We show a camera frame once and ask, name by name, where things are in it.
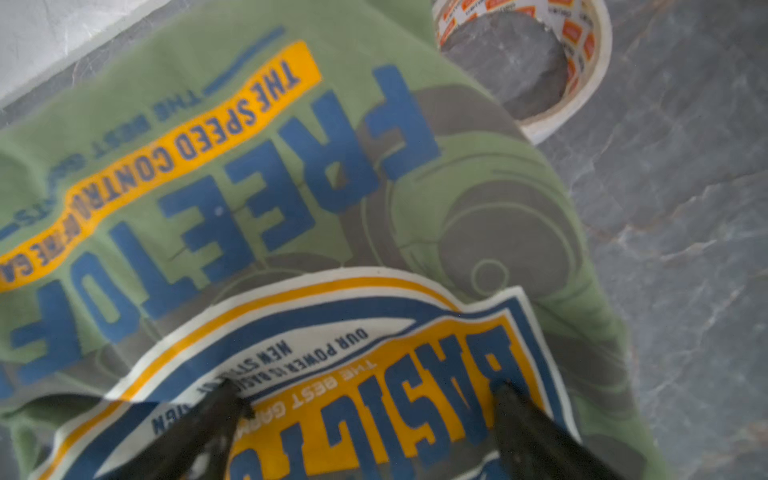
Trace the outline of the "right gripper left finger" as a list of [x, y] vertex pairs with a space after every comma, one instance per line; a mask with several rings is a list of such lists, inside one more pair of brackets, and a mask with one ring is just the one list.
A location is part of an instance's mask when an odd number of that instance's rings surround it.
[[252, 418], [249, 403], [226, 380], [136, 458], [118, 479], [222, 479], [238, 423]]

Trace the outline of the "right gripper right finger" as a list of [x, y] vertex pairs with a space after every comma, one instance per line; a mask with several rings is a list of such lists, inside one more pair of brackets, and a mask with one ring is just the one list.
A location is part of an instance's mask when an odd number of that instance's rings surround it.
[[492, 393], [500, 463], [510, 478], [609, 480], [620, 477], [511, 383], [496, 384]]

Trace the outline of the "green tank top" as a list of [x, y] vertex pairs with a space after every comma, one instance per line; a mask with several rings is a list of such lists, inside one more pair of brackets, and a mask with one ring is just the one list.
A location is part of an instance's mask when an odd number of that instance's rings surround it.
[[566, 188], [426, 1], [209, 1], [1, 132], [1, 475], [503, 479], [515, 387], [669, 470]]

